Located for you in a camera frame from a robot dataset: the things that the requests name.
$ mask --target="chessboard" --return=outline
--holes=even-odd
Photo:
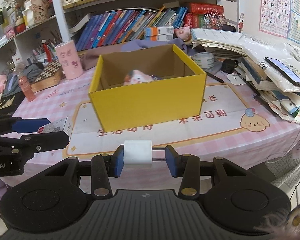
[[[55,60],[44,68],[34,83],[31,84],[31,89],[34,92],[38,92],[46,88],[56,86],[59,84],[62,76],[61,64],[58,60]]]

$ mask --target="smartphone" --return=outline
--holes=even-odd
[[[300,78],[290,70],[286,65],[275,58],[265,57],[265,61],[280,72],[288,81],[295,86],[300,86]]]

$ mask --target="blue hat on cartoon dog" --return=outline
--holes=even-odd
[[[245,114],[246,114],[246,116],[248,116],[248,117],[253,117],[253,116],[254,116],[254,112],[255,112],[255,109],[254,109],[254,108],[247,108],[247,109],[245,110]]]

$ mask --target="gray ribbed panel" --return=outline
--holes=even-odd
[[[7,231],[0,240],[267,240],[241,236],[212,223],[195,201],[173,190],[119,190],[112,199],[94,201],[72,226],[48,234]]]

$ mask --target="open box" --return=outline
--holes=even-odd
[[[138,69],[163,78],[123,86]],[[176,45],[101,55],[89,97],[105,132],[199,115],[206,73]]]

